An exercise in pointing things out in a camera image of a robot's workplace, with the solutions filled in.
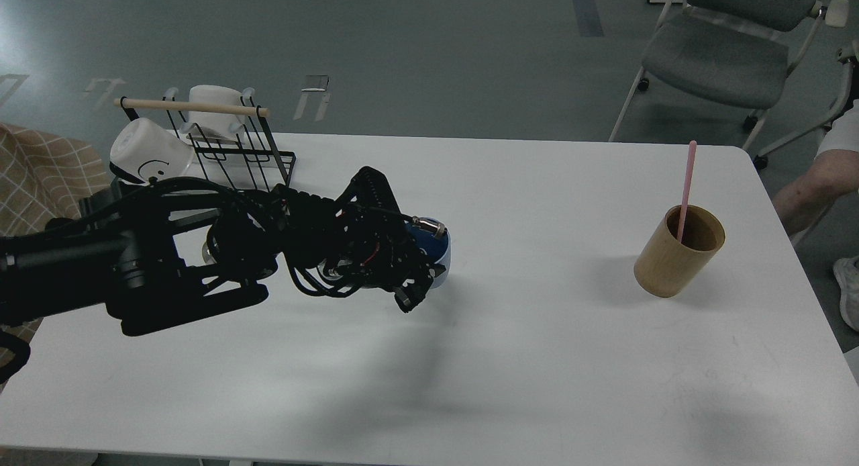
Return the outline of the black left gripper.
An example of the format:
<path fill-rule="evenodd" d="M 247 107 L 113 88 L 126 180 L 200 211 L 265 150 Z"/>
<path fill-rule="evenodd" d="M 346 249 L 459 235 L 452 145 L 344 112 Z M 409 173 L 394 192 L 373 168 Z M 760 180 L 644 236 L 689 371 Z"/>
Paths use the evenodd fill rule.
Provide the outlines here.
<path fill-rule="evenodd" d="M 349 297 L 361 288 L 395 295 L 403 313 L 425 298 L 435 281 L 432 261 L 405 228 L 383 172 L 364 166 L 337 199 L 321 199 L 315 288 L 328 297 Z"/>

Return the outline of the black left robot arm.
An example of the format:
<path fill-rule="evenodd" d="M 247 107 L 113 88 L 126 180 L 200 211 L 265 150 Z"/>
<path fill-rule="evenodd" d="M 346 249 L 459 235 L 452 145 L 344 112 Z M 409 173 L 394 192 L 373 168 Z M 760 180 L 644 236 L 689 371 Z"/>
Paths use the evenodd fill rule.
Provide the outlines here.
<path fill-rule="evenodd" d="M 81 206 L 2 238 L 2 326 L 104 304 L 127 336 L 166 330 L 262 303 L 279 256 L 310 297 L 377 288 L 408 313 L 448 271 L 445 225 L 400 212 L 372 167 L 337 199 L 177 177 L 116 183 Z"/>

